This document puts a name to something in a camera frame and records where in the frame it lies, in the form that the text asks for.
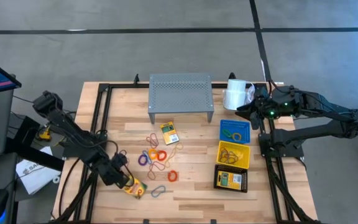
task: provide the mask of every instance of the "blue rubber band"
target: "blue rubber band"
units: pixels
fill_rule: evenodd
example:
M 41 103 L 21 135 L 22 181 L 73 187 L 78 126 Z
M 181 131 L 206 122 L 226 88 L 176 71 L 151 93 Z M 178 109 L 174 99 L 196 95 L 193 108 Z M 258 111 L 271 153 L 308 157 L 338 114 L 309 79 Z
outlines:
M 154 191 L 157 190 L 157 189 L 159 189 L 159 188 L 161 188 L 161 187 L 163 188 L 163 190 L 162 190 L 160 193 L 158 193 L 157 195 L 153 195 Z M 166 192 L 166 191 L 167 191 L 167 189 L 165 188 L 164 185 L 159 185 L 156 189 L 152 190 L 151 195 L 152 195 L 153 197 L 158 197 L 158 196 L 160 196 L 161 193 L 164 193 L 164 192 Z
M 148 163 L 148 164 L 153 163 L 153 161 L 152 161 L 152 160 L 150 159 L 150 157 L 149 157 L 149 153 L 148 153 L 146 150 L 143 150 L 143 155 L 146 156 L 146 158 L 147 158 L 147 163 Z

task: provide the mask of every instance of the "table leg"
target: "table leg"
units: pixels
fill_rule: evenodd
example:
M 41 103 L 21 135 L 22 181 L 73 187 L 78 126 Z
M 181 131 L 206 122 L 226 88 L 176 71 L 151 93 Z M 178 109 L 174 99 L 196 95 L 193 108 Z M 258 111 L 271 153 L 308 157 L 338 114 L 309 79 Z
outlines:
M 149 113 L 149 117 L 150 117 L 150 122 L 151 122 L 152 124 L 154 124 L 154 122 L 155 122 L 155 114 Z
M 208 122 L 210 123 L 212 121 L 212 115 L 214 114 L 213 112 L 207 112 L 207 117 L 208 117 Z

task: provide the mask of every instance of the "rubber band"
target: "rubber band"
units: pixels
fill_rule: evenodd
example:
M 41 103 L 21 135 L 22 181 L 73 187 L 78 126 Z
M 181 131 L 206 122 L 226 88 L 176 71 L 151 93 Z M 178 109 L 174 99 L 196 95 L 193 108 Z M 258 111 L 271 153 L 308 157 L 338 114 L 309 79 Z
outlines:
M 171 174 L 175 174 L 175 178 L 172 180 L 171 179 Z M 171 170 L 169 173 L 168 173 L 168 180 L 169 180 L 169 182 L 175 182 L 175 181 L 177 181 L 177 179 L 178 179 L 178 173 L 176 172 L 176 171 L 174 171 L 174 170 Z
M 221 153 L 219 155 L 219 162 L 226 163 L 226 164 L 234 164 L 238 160 L 239 157 L 234 152 L 227 151 L 224 147 L 221 148 Z
M 146 137 L 146 141 L 150 143 L 150 147 L 155 149 L 158 146 L 158 139 L 155 133 L 151 133 L 150 137 Z
M 172 152 L 169 155 L 168 159 L 164 163 L 166 168 L 171 166 L 171 163 L 169 163 L 169 160 L 174 157 L 174 155 L 177 153 L 177 150 L 182 150 L 182 149 L 183 149 L 182 143 L 179 142 L 178 144 L 176 144 L 176 146 L 172 149 Z
M 137 162 L 139 163 L 139 165 L 145 166 L 147 164 L 147 156 L 145 156 L 144 154 L 140 155 L 139 159 L 137 160 Z
M 235 140 L 235 141 L 241 141 L 242 136 L 241 136 L 240 133 L 233 133 L 232 138 L 233 138 L 233 140 Z
M 167 158 L 167 152 L 165 152 L 164 150 L 159 150 L 157 152 L 157 160 L 158 161 L 164 161 L 164 159 Z
M 149 153 L 148 153 L 146 150 L 143 150 L 142 153 L 143 153 L 143 155 L 146 156 L 146 158 L 147 158 L 147 163 L 148 163 L 148 164 L 153 163 L 153 161 L 152 161 L 152 160 L 150 159 L 150 157 L 149 157 Z
M 153 193 L 159 188 L 163 188 L 163 190 L 161 192 L 159 192 L 157 195 L 153 195 Z M 154 190 L 152 190 L 151 195 L 156 198 L 156 197 L 160 196 L 160 194 L 165 193 L 166 191 L 167 191 L 167 189 L 165 188 L 164 185 L 159 185 Z
M 149 158 L 150 159 L 156 159 L 158 156 L 157 150 L 155 149 L 149 149 Z
M 227 130 L 227 129 L 223 129 L 223 130 L 222 130 L 222 133 L 223 133 L 224 136 L 226 136 L 226 137 L 228 137 L 228 138 L 231 138 L 231 137 L 232 137 L 230 131 Z
M 162 168 L 160 169 L 156 164 L 160 164 L 162 166 Z M 155 174 L 153 172 L 153 166 L 155 166 L 157 169 L 159 169 L 160 171 L 163 171 L 165 170 L 165 165 L 162 164 L 161 162 L 157 162 L 157 161 L 154 161 L 150 167 L 149 167 L 149 172 L 147 173 L 147 177 L 150 179 L 150 180 L 155 180 Z

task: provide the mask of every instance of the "green rubber band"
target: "green rubber band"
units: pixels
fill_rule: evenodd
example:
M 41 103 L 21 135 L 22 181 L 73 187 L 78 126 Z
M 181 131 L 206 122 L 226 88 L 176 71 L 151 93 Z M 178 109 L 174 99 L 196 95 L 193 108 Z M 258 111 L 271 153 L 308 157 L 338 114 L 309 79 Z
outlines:
M 231 138 L 231 133 L 230 133 L 229 130 L 223 129 L 223 130 L 222 130 L 222 133 L 223 133 L 223 135 L 225 135 L 226 137 Z

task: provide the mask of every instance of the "yellow package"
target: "yellow package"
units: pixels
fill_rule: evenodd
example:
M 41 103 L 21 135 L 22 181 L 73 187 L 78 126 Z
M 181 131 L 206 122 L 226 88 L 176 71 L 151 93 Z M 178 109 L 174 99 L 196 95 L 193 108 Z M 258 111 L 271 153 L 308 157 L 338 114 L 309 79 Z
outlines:
M 173 122 L 168 122 L 167 124 L 161 124 L 160 125 L 162 135 L 164 136 L 164 141 L 166 145 L 175 143 L 179 141 L 177 131 L 175 130 L 175 127 L 173 126 Z
M 128 183 L 132 183 L 132 177 L 129 178 L 130 179 L 128 180 Z M 147 185 L 143 184 L 140 180 L 135 178 L 134 185 L 132 187 L 124 187 L 123 189 L 127 194 L 132 195 L 137 199 L 140 199 L 146 192 Z
M 217 186 L 241 190 L 242 176 L 227 171 L 218 171 Z

